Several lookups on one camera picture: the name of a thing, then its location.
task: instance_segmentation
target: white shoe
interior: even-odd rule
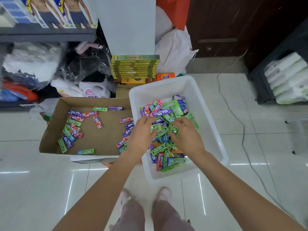
[[[168,187],[163,187],[157,194],[156,202],[159,200],[166,200],[167,202],[171,202],[171,190]]]
[[[120,193],[119,198],[118,198],[118,202],[121,206],[121,210],[122,210],[122,207],[124,206],[124,204],[127,203],[127,201],[129,201],[130,199],[131,199],[131,196],[130,196],[128,190],[123,189]]]

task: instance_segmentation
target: gray boxer briefs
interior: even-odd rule
[[[40,12],[39,11],[39,15],[41,16],[41,18],[44,20],[46,24],[52,24],[52,23],[54,25],[60,24],[59,21],[56,19],[56,17],[51,12]]]
[[[70,15],[74,24],[81,24],[81,23],[83,25],[89,24],[87,18],[84,16],[82,11],[79,12],[70,11]]]

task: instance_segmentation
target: electrical cord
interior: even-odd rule
[[[273,200],[283,211],[285,211],[290,217],[292,217],[294,220],[296,220],[296,218],[295,218],[290,212],[288,212],[279,202],[277,202],[276,199],[267,191],[267,188],[266,188],[266,186],[265,186],[263,180],[261,179],[260,175],[259,175],[259,174],[257,173],[257,171],[252,167],[252,164],[251,164],[251,161],[250,161],[250,157],[249,157],[249,155],[248,155],[248,153],[247,153],[247,151],[246,151],[246,149],[245,149],[245,147],[244,147],[244,140],[245,140],[245,125],[241,122],[241,120],[238,119],[238,117],[237,117],[237,116],[233,113],[233,111],[230,109],[229,104],[228,104],[226,98],[223,96],[223,94],[222,94],[221,91],[220,91],[220,82],[219,82],[219,79],[218,79],[219,76],[220,76],[222,73],[224,73],[226,69],[228,69],[229,67],[233,66],[240,58],[244,57],[245,54],[247,53],[247,51],[248,51],[248,49],[246,50],[246,52],[245,52],[243,55],[241,55],[239,58],[237,58],[237,59],[233,62],[232,65],[227,66],[221,73],[219,73],[219,74],[217,75],[216,79],[217,79],[217,82],[218,82],[218,92],[219,92],[219,94],[221,95],[221,97],[224,99],[224,101],[225,101],[225,103],[226,103],[226,105],[227,105],[227,108],[228,108],[228,110],[230,111],[230,113],[231,113],[231,114],[235,117],[235,119],[236,119],[239,123],[241,123],[241,125],[243,126],[242,148],[243,148],[243,150],[244,150],[244,152],[245,152],[245,154],[246,154],[246,157],[247,157],[247,159],[248,159],[248,162],[249,162],[249,165],[250,165],[251,169],[253,170],[253,172],[254,172],[254,173],[258,176],[258,178],[260,179],[260,182],[262,183],[262,186],[264,187],[265,192],[269,195],[269,197],[272,198],[272,200]]]

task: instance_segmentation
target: stacked yellow boxes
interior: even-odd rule
[[[114,79],[155,78],[159,55],[116,55],[111,58]]]

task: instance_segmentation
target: red detergent bottle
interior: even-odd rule
[[[11,81],[2,81],[2,88],[8,90],[13,95],[27,101],[36,101],[39,96],[23,85]]]

